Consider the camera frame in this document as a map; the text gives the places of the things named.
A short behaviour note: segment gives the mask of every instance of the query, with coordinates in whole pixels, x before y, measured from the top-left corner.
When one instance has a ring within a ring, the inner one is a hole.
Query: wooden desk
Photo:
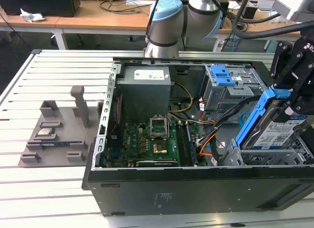
[[[120,5],[111,7],[112,10],[121,10],[132,8],[135,5]],[[145,13],[149,14],[150,7],[141,8]],[[55,34],[59,49],[67,49],[67,43],[64,37],[65,33],[86,33],[86,34],[120,34],[120,35],[145,35],[146,25],[148,23],[148,15],[144,13],[120,15],[102,10],[99,3],[95,0],[81,0],[81,5],[74,17],[46,17],[46,20],[41,22],[25,22],[20,16],[6,16],[1,12],[7,21],[14,27],[16,31],[28,32],[51,32]],[[256,12],[255,19],[267,17],[265,12]],[[248,32],[257,32],[267,29],[281,27],[283,24],[272,24],[266,22],[263,24],[249,25]],[[6,23],[0,18],[0,31],[11,31]],[[222,29],[214,36],[217,38],[214,51],[221,51],[221,47],[227,36],[231,33],[231,23],[225,21]],[[289,40],[295,41],[300,37],[299,32],[290,33],[282,36],[265,38],[264,40]]]
[[[118,5],[124,1],[114,2]],[[103,7],[108,8],[110,4],[104,3]],[[136,5],[120,5],[111,7],[111,10],[123,10],[133,8]],[[141,8],[145,13],[149,14],[150,7]],[[113,30],[146,30],[149,17],[144,13],[120,15],[105,11],[99,7],[99,3],[95,0],[81,0],[79,10],[72,18],[60,17],[55,26],[59,28],[90,28],[90,29],[113,29]]]

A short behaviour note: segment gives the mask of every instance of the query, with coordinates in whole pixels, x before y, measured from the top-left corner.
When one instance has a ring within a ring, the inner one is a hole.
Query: power supply label
[[[291,135],[306,120],[306,115],[294,115],[285,123],[271,121],[253,145],[255,149],[273,150],[284,145]]]
[[[135,70],[135,80],[165,80],[163,70]]]

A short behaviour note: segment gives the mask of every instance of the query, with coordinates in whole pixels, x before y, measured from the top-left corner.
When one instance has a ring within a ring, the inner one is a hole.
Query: desk
[[[241,212],[104,218],[90,191],[81,187],[84,167],[18,168],[26,141],[41,114],[43,100],[59,107],[75,106],[72,85],[85,85],[88,106],[96,106],[106,91],[103,67],[113,57],[142,57],[141,51],[45,51],[32,54],[0,96],[0,227],[174,228],[313,227],[314,194],[285,211]],[[183,58],[262,61],[270,68],[274,54],[180,52]]]
[[[134,7],[134,5],[121,5],[119,9]],[[149,6],[143,7],[142,10],[149,13]],[[256,19],[265,18],[264,12],[257,12]],[[6,16],[6,20],[16,31],[26,32],[50,32],[55,34],[59,49],[68,48],[64,34],[65,33],[86,33],[86,34],[120,34],[120,35],[145,35],[148,16],[140,14],[118,15],[102,10],[95,0],[81,0],[81,5],[74,17],[46,17],[41,22],[25,22],[20,16]],[[263,23],[250,25],[251,32],[261,31],[270,28],[280,27],[282,25]],[[6,23],[0,19],[0,30],[12,31]],[[214,36],[217,38],[214,51],[221,51],[223,42],[231,33],[231,23],[226,20],[222,29]],[[288,40],[296,41],[300,33],[291,33],[283,36],[264,38],[264,40]]]

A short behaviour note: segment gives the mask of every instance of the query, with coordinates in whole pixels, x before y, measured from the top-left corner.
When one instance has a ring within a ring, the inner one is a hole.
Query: green motherboard
[[[164,122],[153,125],[152,133],[165,132]],[[158,161],[181,166],[179,150],[180,139],[177,136],[178,124],[167,124],[166,137],[151,137],[150,123],[126,123],[123,129],[122,148],[112,148],[109,153],[111,167],[136,167],[136,163]],[[193,144],[200,137],[197,125],[189,125]]]

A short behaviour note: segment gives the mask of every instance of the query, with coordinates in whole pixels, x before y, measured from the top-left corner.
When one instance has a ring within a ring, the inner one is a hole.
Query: sticker
[[[204,103],[200,103],[200,110],[205,111],[205,104]]]
[[[233,81],[243,81],[241,77],[231,77]]]
[[[154,207],[165,207],[172,199],[172,193],[157,193],[154,198]]]
[[[223,141],[223,142],[219,142],[218,144],[218,148],[225,148],[226,147],[226,143]]]
[[[302,124],[306,118],[306,115],[294,115],[285,123],[271,121],[254,146],[267,150],[284,145],[294,133],[295,128],[300,127],[298,125]]]
[[[211,158],[211,163],[214,165],[214,166],[217,166],[217,160],[214,159],[214,157]]]
[[[40,144],[41,146],[54,146],[54,144],[52,144],[52,143],[46,143],[46,144]]]
[[[135,80],[165,80],[163,70],[135,70]]]

